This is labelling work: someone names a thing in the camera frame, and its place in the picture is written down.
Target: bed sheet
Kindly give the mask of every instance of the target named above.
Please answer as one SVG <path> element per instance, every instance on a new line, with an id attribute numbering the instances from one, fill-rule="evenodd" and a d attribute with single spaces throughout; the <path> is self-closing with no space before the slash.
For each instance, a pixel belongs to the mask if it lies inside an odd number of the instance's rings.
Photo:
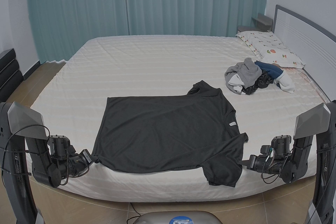
<path id="1" fill-rule="evenodd" d="M 304 71 L 287 69 L 295 83 L 294 94 L 274 84 L 241 96 L 225 86 L 229 66 L 246 57 L 257 60 L 237 37 L 185 35 L 115 36 L 89 40 L 44 88 L 32 109 L 43 115 L 53 135 L 67 136 L 80 152 L 93 149 L 107 97 L 185 95 L 204 80 L 220 87 L 237 111 L 240 132 L 246 132 L 244 159 L 258 155 L 274 136 L 293 136 L 300 113 L 326 101 Z M 28 167 L 31 167 L 27 155 Z M 308 171 L 316 173 L 316 142 L 309 155 Z M 243 169 L 236 187 L 210 186 L 202 168 L 129 174 L 93 164 L 86 176 L 69 179 L 60 187 L 83 196 L 109 201 L 172 202 L 218 201 L 246 197 L 283 184 L 267 185 L 260 174 Z"/>

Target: black t-shirt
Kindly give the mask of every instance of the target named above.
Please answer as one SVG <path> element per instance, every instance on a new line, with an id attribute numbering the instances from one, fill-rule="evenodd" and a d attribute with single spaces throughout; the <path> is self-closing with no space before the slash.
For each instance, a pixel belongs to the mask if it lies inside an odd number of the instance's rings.
<path id="1" fill-rule="evenodd" d="M 234 187 L 246 139 L 222 90 L 200 81 L 183 96 L 108 98 L 92 154 L 126 173 L 202 167 L 209 184 Z"/>

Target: floral pillow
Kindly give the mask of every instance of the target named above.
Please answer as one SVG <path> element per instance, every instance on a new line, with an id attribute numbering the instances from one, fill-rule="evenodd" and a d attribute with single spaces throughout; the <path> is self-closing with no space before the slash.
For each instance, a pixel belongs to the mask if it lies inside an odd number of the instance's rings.
<path id="1" fill-rule="evenodd" d="M 272 32 L 246 31 L 238 33 L 246 45 L 254 52 L 261 62 L 276 64 L 280 67 L 295 67 L 302 69 L 302 60 L 283 45 Z"/>

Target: headboard frame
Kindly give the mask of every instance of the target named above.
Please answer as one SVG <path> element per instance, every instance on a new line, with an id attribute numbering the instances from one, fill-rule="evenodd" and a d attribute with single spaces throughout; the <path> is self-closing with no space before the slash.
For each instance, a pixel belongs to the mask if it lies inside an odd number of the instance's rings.
<path id="1" fill-rule="evenodd" d="M 273 33 L 305 63 L 304 70 L 330 100 L 336 99 L 336 36 L 280 5 Z"/>

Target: floor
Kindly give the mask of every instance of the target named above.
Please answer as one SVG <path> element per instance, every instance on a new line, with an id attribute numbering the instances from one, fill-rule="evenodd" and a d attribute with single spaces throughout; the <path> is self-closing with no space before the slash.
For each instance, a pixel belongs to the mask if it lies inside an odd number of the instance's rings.
<path id="1" fill-rule="evenodd" d="M 40 92 L 65 63 L 45 63 L 13 92 L 7 100 L 30 107 Z M 101 201 L 52 189 L 30 178 L 35 203 L 46 224 L 125 224 L 136 216 L 129 203 Z M 202 210 L 212 212 L 223 223 L 290 224 L 303 223 L 313 197 L 314 177 L 283 185 L 264 193 L 230 201 L 183 203 L 134 203 L 140 213 L 154 211 Z M 1 223 L 15 223 L 6 190 L 0 183 Z"/>

